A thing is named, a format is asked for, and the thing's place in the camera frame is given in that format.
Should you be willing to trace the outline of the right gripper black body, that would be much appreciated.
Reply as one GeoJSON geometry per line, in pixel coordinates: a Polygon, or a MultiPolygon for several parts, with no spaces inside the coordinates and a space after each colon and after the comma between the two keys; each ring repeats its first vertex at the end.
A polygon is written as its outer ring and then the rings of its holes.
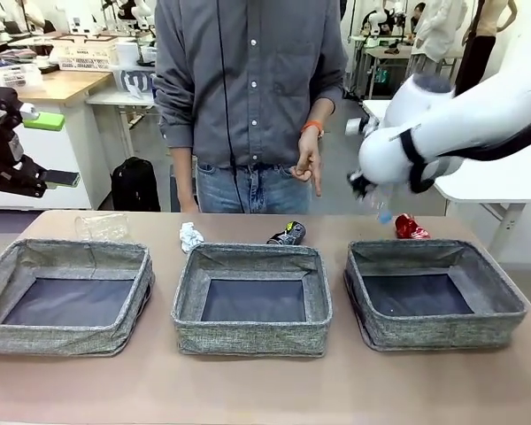
{"type": "Polygon", "coordinates": [[[374,185],[360,170],[348,173],[347,181],[355,196],[367,196],[373,192],[374,185]]]}

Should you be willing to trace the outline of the person's left hand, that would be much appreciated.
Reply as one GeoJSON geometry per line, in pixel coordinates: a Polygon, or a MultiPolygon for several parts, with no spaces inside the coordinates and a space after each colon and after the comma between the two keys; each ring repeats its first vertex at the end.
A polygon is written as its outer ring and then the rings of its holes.
{"type": "Polygon", "coordinates": [[[321,156],[319,153],[319,135],[316,127],[308,127],[299,139],[299,159],[290,168],[293,177],[301,182],[311,182],[317,197],[321,196],[321,156]]]}

